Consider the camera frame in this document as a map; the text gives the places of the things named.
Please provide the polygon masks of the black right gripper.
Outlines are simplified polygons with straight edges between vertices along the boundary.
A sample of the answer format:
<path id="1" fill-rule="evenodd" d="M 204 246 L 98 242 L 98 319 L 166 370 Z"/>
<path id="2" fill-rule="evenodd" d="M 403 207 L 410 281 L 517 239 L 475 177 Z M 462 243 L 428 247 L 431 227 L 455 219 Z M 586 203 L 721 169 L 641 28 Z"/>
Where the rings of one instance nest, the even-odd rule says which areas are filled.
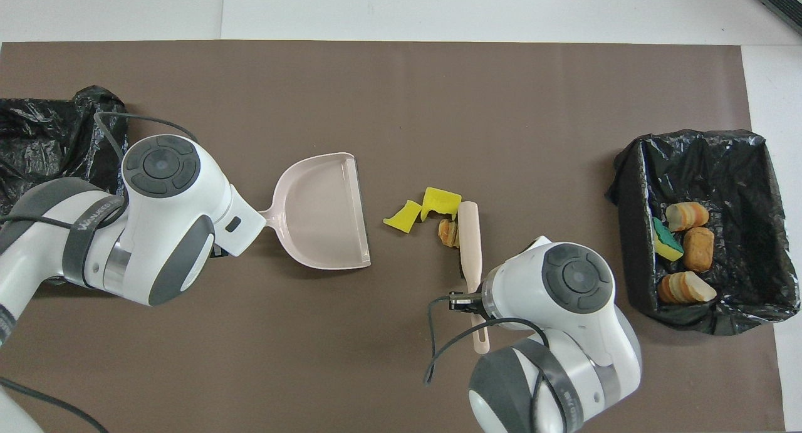
<path id="1" fill-rule="evenodd" d="M 450 292 L 449 309 L 456 312 L 479 313 L 481 316 L 495 316 L 496 305 L 492 291 L 477 290 L 476 293 Z"/>

